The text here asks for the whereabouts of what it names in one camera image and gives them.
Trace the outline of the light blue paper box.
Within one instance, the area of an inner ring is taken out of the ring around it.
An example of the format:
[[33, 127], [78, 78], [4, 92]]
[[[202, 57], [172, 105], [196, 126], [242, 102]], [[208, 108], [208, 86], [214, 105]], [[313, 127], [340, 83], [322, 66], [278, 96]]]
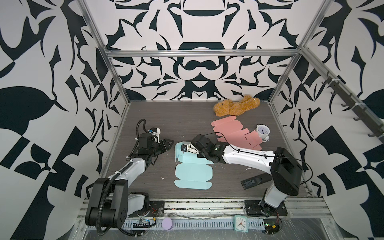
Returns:
[[179, 142], [175, 145], [175, 185], [181, 189], [208, 190], [212, 187], [213, 162], [199, 158], [198, 154], [181, 151], [181, 145], [190, 142]]

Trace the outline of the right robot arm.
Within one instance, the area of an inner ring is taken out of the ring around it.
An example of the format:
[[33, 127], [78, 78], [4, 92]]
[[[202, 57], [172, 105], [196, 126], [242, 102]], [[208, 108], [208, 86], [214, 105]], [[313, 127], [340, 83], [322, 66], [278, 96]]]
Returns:
[[193, 138], [192, 146], [197, 149], [199, 157], [213, 163], [242, 165], [270, 175], [273, 182], [259, 203], [264, 215], [272, 215], [286, 197], [299, 194], [303, 167], [284, 148], [278, 147], [275, 151], [248, 150], [226, 142], [213, 143], [201, 134]]

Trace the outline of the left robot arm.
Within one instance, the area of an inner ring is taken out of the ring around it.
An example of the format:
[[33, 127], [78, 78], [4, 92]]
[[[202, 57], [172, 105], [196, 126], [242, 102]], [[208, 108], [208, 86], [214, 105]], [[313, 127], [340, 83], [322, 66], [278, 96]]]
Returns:
[[126, 218], [138, 212], [148, 214], [151, 210], [148, 193], [130, 193], [129, 187], [135, 179], [154, 165], [159, 155], [168, 152], [173, 140], [161, 139], [159, 128], [146, 129], [146, 120], [136, 125], [136, 142], [128, 156], [128, 163], [108, 178], [98, 178], [88, 204], [85, 223], [96, 227], [99, 236], [110, 229], [118, 229], [123, 234], [136, 237], [137, 233], [123, 230]]

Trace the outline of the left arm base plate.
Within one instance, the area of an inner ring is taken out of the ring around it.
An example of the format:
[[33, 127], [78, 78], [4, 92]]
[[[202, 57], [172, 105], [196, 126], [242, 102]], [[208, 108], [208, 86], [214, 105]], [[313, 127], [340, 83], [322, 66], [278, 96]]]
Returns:
[[164, 215], [164, 201], [149, 201], [144, 207], [129, 215], [130, 218], [152, 218], [162, 217]]

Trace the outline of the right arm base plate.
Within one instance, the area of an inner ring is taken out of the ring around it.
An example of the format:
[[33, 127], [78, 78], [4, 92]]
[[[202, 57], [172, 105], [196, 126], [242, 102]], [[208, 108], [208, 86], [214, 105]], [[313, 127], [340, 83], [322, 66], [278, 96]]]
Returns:
[[245, 200], [245, 210], [249, 217], [276, 217], [277, 215], [286, 217], [288, 211], [285, 202], [281, 202], [278, 208], [271, 207], [262, 203], [262, 200]]

